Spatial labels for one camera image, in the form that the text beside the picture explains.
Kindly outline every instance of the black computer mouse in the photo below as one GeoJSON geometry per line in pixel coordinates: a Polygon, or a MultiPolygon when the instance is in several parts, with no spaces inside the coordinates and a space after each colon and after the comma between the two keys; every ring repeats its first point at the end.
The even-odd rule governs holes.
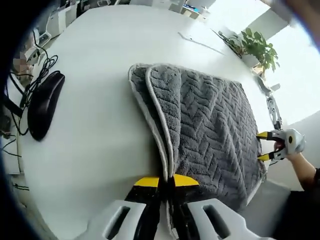
{"type": "Polygon", "coordinates": [[[27,121],[29,131],[37,141],[41,141],[49,130],[64,82],[65,75],[54,71],[32,93],[27,121]]]}

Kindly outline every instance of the gray plush fabric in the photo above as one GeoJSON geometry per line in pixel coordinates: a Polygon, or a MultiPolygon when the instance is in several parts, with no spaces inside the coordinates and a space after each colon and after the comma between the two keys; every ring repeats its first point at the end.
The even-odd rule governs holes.
{"type": "Polygon", "coordinates": [[[242,85],[169,64],[136,64],[128,75],[164,177],[192,177],[233,210],[244,207],[266,170],[242,85]]]}

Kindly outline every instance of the desk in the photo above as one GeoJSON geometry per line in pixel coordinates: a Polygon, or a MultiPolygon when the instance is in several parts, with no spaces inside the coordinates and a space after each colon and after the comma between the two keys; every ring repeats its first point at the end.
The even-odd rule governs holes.
{"type": "MultiPolygon", "coordinates": [[[[266,98],[250,70],[214,32],[181,14],[138,5],[90,9],[48,54],[59,56],[50,71],[60,70],[65,83],[46,137],[37,142],[28,134],[20,147],[30,193],[59,239],[83,232],[135,181],[157,172],[158,150],[128,82],[131,65],[169,63],[239,81],[259,131],[272,129],[266,98]],[[197,34],[224,55],[178,32],[197,34]]],[[[157,239],[171,239],[163,222],[157,239]]]]}

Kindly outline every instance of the table surface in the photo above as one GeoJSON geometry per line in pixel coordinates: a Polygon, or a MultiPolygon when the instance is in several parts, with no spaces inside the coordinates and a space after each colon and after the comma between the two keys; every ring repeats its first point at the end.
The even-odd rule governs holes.
{"type": "MultiPolygon", "coordinates": [[[[169,63],[242,83],[258,130],[271,130],[265,96],[250,70],[203,23],[172,11],[138,5],[88,10],[48,50],[65,75],[46,137],[20,139],[30,193],[59,239],[72,239],[135,181],[155,175],[152,133],[128,82],[136,63],[169,63]],[[191,36],[223,54],[183,39],[191,36]]],[[[26,112],[21,125],[26,125],[26,112]]],[[[264,152],[272,151],[270,144],[264,152]]],[[[156,239],[171,239],[166,220],[156,239]]]]}

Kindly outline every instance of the potted plant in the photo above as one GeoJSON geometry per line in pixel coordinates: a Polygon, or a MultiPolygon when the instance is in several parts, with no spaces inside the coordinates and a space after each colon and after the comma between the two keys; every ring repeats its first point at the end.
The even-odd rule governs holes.
{"type": "Polygon", "coordinates": [[[228,44],[232,50],[238,54],[248,67],[259,65],[263,73],[267,69],[276,70],[278,54],[272,43],[267,43],[266,39],[257,31],[252,32],[250,28],[241,32],[242,36],[233,35],[228,38],[228,44]]]}

